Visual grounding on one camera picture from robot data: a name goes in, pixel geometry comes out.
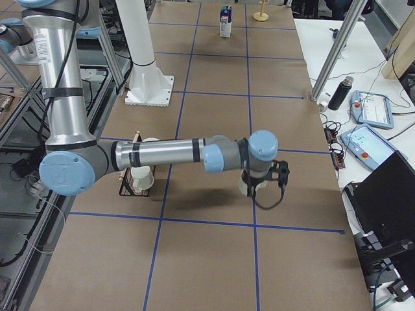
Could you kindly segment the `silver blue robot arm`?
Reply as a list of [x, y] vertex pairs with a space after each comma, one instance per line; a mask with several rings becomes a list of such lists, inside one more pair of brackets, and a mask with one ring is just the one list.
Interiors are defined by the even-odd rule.
[[31, 59], [36, 56], [33, 37], [22, 20], [16, 17], [2, 19], [1, 50], [10, 54], [16, 49], [24, 59]]
[[242, 170], [246, 194], [282, 173], [276, 160], [278, 140], [267, 130], [232, 141], [210, 138], [160, 141], [106, 140], [88, 117], [80, 74], [77, 38], [98, 39], [106, 33], [98, 1], [21, 1], [23, 22], [31, 29], [41, 76], [49, 128], [39, 165], [43, 184], [62, 196], [76, 196], [101, 177], [127, 168], [203, 163], [207, 172]]

